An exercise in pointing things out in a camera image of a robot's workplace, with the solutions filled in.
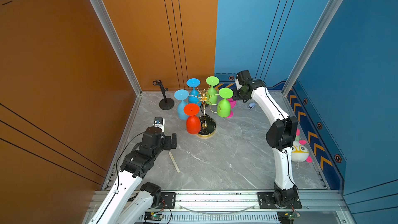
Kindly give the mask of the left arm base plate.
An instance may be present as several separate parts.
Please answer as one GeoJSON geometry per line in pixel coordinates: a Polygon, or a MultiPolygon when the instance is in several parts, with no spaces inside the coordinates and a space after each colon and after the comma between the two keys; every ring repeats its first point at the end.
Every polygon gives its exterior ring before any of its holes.
{"type": "Polygon", "coordinates": [[[163,206],[166,208],[174,209],[176,203],[176,193],[175,192],[161,192],[156,193],[152,197],[152,203],[150,209],[161,209],[163,206]]]}

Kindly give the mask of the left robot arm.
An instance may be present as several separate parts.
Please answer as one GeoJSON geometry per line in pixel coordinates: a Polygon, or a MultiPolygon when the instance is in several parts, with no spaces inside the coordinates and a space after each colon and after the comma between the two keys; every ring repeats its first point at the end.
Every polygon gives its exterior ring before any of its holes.
{"type": "Polygon", "coordinates": [[[142,141],[127,154],[112,188],[93,215],[90,224],[134,224],[146,210],[161,202],[161,187],[145,183],[129,206],[128,199],[141,184],[162,151],[177,148],[177,134],[166,136],[160,127],[148,127],[142,141]]]}

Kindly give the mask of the magenta wine glass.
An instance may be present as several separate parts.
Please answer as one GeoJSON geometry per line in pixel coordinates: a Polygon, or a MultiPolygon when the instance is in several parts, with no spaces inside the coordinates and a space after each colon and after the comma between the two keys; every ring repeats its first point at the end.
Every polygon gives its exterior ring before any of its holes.
{"type": "Polygon", "coordinates": [[[228,102],[230,103],[230,107],[231,107],[230,115],[228,116],[228,118],[231,118],[231,117],[233,117],[233,111],[232,111],[232,109],[236,106],[236,101],[233,100],[232,98],[229,98],[229,99],[228,99],[228,102]]]}

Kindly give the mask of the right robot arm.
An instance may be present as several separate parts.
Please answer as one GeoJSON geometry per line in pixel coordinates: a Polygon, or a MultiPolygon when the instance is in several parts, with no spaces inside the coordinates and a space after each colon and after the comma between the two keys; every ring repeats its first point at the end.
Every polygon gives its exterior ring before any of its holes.
{"type": "Polygon", "coordinates": [[[299,189],[292,172],[292,150],[298,120],[286,113],[268,92],[265,82],[253,79],[248,70],[240,71],[235,79],[233,100],[254,100],[266,115],[270,128],[266,141],[273,149],[276,177],[272,201],[278,208],[302,208],[299,189]]]}

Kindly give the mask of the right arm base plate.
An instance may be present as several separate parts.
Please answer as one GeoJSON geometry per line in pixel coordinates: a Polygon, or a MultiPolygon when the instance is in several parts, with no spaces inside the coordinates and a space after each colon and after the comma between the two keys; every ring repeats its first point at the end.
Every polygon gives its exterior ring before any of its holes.
{"type": "Polygon", "coordinates": [[[302,208],[301,200],[299,199],[299,197],[288,200],[285,203],[278,204],[276,203],[273,194],[274,194],[273,192],[268,192],[268,191],[261,191],[257,193],[260,209],[273,209],[273,208],[301,209],[302,208]]]}

